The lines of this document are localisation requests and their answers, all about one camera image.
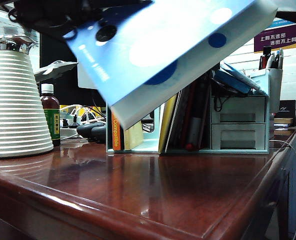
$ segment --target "drawer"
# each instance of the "drawer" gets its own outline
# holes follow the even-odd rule
[[[214,110],[214,98],[211,99],[212,123],[264,123],[265,97],[231,97],[224,102],[222,110]]]
[[[212,124],[213,150],[265,149],[265,124]]]

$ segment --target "wooden desk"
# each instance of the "wooden desk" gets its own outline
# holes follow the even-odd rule
[[[296,128],[275,138],[293,142]],[[0,160],[0,239],[240,239],[260,209],[276,205],[295,161],[288,147],[270,146],[262,155],[158,156],[68,140]]]

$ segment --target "folder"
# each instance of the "folder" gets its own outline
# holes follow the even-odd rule
[[[154,0],[108,8],[65,38],[128,129],[269,26],[276,11],[265,0]]]

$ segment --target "white circle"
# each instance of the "white circle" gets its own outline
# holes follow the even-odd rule
[[[230,8],[223,7],[215,10],[211,16],[210,21],[213,24],[223,24],[227,22],[233,15],[233,12]]]
[[[129,61],[141,68],[165,64],[178,58],[174,49],[182,44],[183,40],[178,33],[156,30],[143,35],[132,45]]]
[[[96,41],[96,46],[103,46],[103,45],[105,45],[106,43],[107,43],[108,41]]]

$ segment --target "metal lid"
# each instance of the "metal lid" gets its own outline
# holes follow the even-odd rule
[[[10,50],[29,54],[29,50],[37,43],[25,35],[1,35],[0,50]]]

